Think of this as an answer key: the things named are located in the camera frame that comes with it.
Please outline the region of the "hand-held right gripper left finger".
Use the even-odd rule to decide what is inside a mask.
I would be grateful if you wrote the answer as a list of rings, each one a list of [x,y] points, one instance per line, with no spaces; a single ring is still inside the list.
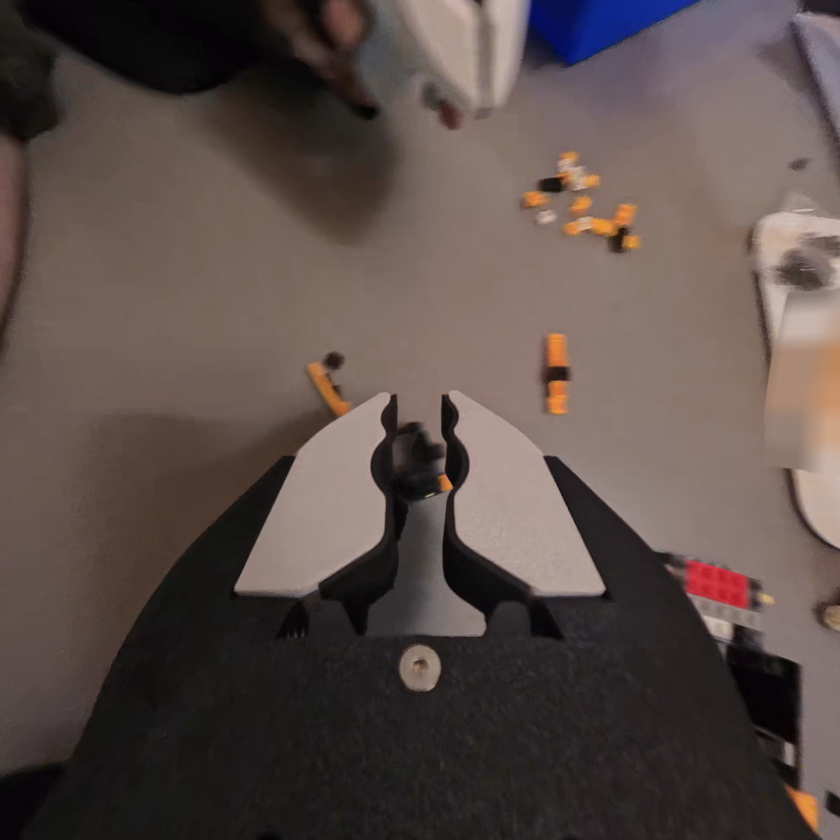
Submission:
[[[299,449],[234,585],[237,596],[337,602],[366,634],[371,606],[398,571],[396,419],[396,396],[382,392]]]

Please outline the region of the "orange lego strip black clip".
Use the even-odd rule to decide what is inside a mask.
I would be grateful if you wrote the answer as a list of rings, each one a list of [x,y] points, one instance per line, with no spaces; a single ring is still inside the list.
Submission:
[[[330,351],[321,360],[306,366],[311,383],[334,417],[342,417],[353,409],[352,403],[343,397],[340,387],[333,379],[333,374],[341,370],[344,362],[345,357],[342,353]]]

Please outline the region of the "wooden book stand white base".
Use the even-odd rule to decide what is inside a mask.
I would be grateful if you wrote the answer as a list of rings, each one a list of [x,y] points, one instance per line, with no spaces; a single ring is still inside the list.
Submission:
[[[774,269],[785,251],[812,238],[837,238],[837,217],[825,214],[802,194],[790,194],[781,208],[752,226],[748,255],[758,302],[763,345],[767,363],[772,360],[780,335],[786,299],[793,290],[778,285]],[[838,478],[825,474],[787,469],[794,508],[811,532],[826,545],[839,546]]]

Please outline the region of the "black lego frame assembly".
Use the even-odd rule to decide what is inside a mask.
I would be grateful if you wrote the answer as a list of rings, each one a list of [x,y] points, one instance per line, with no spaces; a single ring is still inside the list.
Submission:
[[[446,447],[434,441],[426,426],[409,422],[397,429],[393,447],[392,488],[407,505],[452,490],[445,473]]]

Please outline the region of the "pile of small lego pieces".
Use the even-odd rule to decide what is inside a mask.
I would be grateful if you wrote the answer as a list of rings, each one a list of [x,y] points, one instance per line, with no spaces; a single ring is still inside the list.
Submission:
[[[620,202],[609,214],[597,213],[595,192],[601,184],[601,176],[581,162],[579,152],[565,150],[551,175],[539,178],[520,194],[518,206],[537,225],[558,225],[567,238],[599,238],[609,252],[619,255],[640,249],[643,240],[634,230],[637,205]]]

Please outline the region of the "clear bag of black parts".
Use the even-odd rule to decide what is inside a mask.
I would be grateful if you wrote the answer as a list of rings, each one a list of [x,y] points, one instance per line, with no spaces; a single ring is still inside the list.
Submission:
[[[838,239],[812,238],[789,248],[773,270],[775,282],[795,291],[838,288]]]

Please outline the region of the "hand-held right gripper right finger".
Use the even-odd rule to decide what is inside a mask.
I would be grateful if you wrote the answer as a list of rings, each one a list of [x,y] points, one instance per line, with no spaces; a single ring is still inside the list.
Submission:
[[[448,493],[443,570],[486,631],[560,636],[551,603],[606,594],[542,450],[457,390],[442,395]]]

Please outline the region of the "blue plastic bin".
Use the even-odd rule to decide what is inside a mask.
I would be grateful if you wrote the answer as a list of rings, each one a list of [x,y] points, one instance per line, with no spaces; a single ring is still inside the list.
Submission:
[[[598,55],[694,1],[531,1],[529,25],[566,66]]]

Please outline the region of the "partly built lego car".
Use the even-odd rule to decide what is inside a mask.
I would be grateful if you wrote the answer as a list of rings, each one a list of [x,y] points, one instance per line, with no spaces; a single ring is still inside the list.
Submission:
[[[821,806],[801,788],[802,669],[764,647],[765,608],[774,599],[761,581],[727,567],[661,553],[727,664],[764,756],[805,823],[820,832]]]

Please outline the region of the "orange and black lego bar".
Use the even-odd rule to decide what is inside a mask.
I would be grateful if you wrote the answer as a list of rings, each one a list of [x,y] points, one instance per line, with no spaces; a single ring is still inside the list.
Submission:
[[[551,332],[544,343],[542,382],[548,414],[563,416],[569,411],[571,367],[568,341],[564,334]]]

